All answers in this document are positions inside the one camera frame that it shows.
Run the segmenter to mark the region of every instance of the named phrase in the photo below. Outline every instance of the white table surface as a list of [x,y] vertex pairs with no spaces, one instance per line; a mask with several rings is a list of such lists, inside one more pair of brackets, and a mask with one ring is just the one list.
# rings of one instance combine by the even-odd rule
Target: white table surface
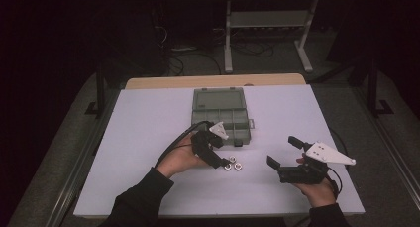
[[[256,127],[251,142],[216,153],[235,156],[243,168],[197,168],[172,178],[160,216],[228,217],[308,213],[310,205],[297,188],[280,183],[265,160],[270,155],[284,167],[295,167],[301,150],[288,136],[335,144],[309,85],[246,86],[249,118]],[[137,184],[166,147],[190,126],[193,88],[123,90],[79,197],[74,215],[87,218],[111,213],[115,197]],[[329,164],[343,181],[338,202],[345,214],[365,210],[343,165]],[[330,177],[338,182],[333,173]]]

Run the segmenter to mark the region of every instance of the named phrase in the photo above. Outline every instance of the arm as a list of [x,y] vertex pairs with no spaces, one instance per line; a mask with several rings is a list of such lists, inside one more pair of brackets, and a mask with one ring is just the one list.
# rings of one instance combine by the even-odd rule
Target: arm
[[111,214],[100,227],[154,225],[160,203],[173,186],[170,178],[192,167],[206,165],[192,153],[190,139],[188,135],[181,140],[179,148],[167,154],[156,168],[151,168],[137,185],[119,195]]
[[319,184],[294,184],[306,197],[312,208],[309,210],[312,226],[347,227],[347,223],[339,204],[334,196],[334,189],[330,181],[324,178]]

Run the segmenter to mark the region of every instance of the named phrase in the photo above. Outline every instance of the robotic hand tool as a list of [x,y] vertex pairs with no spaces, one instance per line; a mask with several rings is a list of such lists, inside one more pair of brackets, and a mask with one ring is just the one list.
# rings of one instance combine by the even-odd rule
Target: robotic hand tool
[[174,140],[172,144],[170,144],[169,147],[167,147],[167,149],[161,154],[160,158],[157,160],[155,167],[158,166],[158,164],[164,159],[164,157],[169,152],[178,148],[176,145],[179,143],[179,141],[181,141],[189,133],[191,133],[203,124],[206,125],[206,129],[199,130],[191,137],[192,152],[214,169],[220,166],[224,167],[227,164],[229,164],[229,160],[220,158],[213,151],[213,148],[219,149],[223,146],[222,139],[227,140],[229,138],[229,136],[226,135],[226,131],[223,127],[223,122],[214,124],[213,122],[209,121],[201,121],[197,124],[193,124],[186,131],[184,131],[176,140]]
[[328,168],[326,163],[355,165],[356,160],[350,159],[321,142],[308,144],[293,136],[289,136],[288,143],[299,150],[303,148],[305,152],[304,163],[297,167],[282,167],[278,161],[267,156],[266,163],[278,172],[280,182],[318,184],[324,178],[327,178],[333,185],[337,198],[340,191],[338,190],[337,184],[328,177],[327,172],[330,168]]

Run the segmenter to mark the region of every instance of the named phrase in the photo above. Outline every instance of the plastic storage box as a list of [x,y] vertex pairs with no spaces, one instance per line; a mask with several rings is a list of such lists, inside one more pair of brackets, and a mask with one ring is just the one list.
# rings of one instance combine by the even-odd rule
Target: plastic storage box
[[240,147],[250,143],[250,120],[241,87],[201,88],[194,90],[191,124],[207,120],[223,121],[229,136],[225,145]]

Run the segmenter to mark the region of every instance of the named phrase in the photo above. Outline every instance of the metal nut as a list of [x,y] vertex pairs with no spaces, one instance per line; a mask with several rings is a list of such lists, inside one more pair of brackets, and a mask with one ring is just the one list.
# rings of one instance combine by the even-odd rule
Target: metal nut
[[234,168],[235,168],[235,170],[241,170],[242,165],[240,163],[235,163]]
[[231,164],[227,164],[226,166],[224,166],[225,170],[231,170],[232,169],[232,165]]
[[230,161],[232,164],[234,164],[234,163],[236,162],[236,158],[235,158],[235,156],[230,156],[230,157],[229,157],[229,161]]

